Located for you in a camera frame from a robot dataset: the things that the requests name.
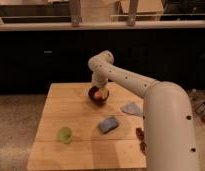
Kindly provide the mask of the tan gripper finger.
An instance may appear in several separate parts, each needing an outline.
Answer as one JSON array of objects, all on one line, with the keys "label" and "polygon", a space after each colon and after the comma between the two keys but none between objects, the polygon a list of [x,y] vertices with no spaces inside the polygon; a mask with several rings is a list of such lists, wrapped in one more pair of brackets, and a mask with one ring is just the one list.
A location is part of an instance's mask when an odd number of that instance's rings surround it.
[{"label": "tan gripper finger", "polygon": [[101,97],[102,97],[103,99],[106,99],[106,98],[109,96],[109,91],[108,91],[108,89],[107,89],[106,87],[100,88],[100,89],[99,89],[99,92],[100,92]]}]

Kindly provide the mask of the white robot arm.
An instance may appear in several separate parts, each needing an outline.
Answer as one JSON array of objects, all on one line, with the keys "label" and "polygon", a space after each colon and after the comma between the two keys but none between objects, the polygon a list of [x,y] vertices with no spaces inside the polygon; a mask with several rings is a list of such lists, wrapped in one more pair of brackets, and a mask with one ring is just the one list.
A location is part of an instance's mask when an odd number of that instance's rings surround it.
[{"label": "white robot arm", "polygon": [[108,99],[109,81],[143,99],[147,171],[201,171],[192,106],[182,87],[119,68],[109,51],[91,57],[88,66],[100,91],[92,101]]}]

